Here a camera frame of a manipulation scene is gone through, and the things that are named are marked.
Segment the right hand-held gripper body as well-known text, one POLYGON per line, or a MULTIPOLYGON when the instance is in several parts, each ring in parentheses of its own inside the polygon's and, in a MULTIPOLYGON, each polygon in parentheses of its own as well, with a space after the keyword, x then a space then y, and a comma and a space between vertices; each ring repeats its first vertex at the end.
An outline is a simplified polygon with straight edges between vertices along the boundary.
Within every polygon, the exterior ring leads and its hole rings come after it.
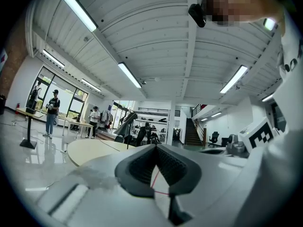
POLYGON ((236 134, 228 138, 226 150, 228 154, 247 157, 253 149, 265 147, 274 138, 271 124, 267 117, 254 121, 236 134))

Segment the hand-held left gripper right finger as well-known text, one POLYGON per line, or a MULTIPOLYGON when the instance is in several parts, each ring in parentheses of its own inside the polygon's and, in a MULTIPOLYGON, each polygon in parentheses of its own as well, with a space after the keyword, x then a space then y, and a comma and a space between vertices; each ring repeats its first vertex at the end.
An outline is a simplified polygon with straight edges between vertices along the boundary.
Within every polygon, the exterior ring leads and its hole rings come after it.
POLYGON ((180 225, 192 219, 190 214, 181 210, 177 196, 191 193, 199 183, 202 170, 189 158, 164 147, 156 146, 156 165, 169 185, 168 220, 173 225, 180 225))

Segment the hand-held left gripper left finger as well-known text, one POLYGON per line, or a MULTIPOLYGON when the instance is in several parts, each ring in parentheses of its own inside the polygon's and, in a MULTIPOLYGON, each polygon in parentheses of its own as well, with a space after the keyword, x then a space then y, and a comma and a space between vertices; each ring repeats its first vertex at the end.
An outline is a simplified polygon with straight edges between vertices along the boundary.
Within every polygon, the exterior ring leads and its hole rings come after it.
POLYGON ((151 180, 158 160, 156 149, 156 145, 150 145, 120 161, 116 166, 115 177, 120 186, 132 196, 154 197, 151 180))

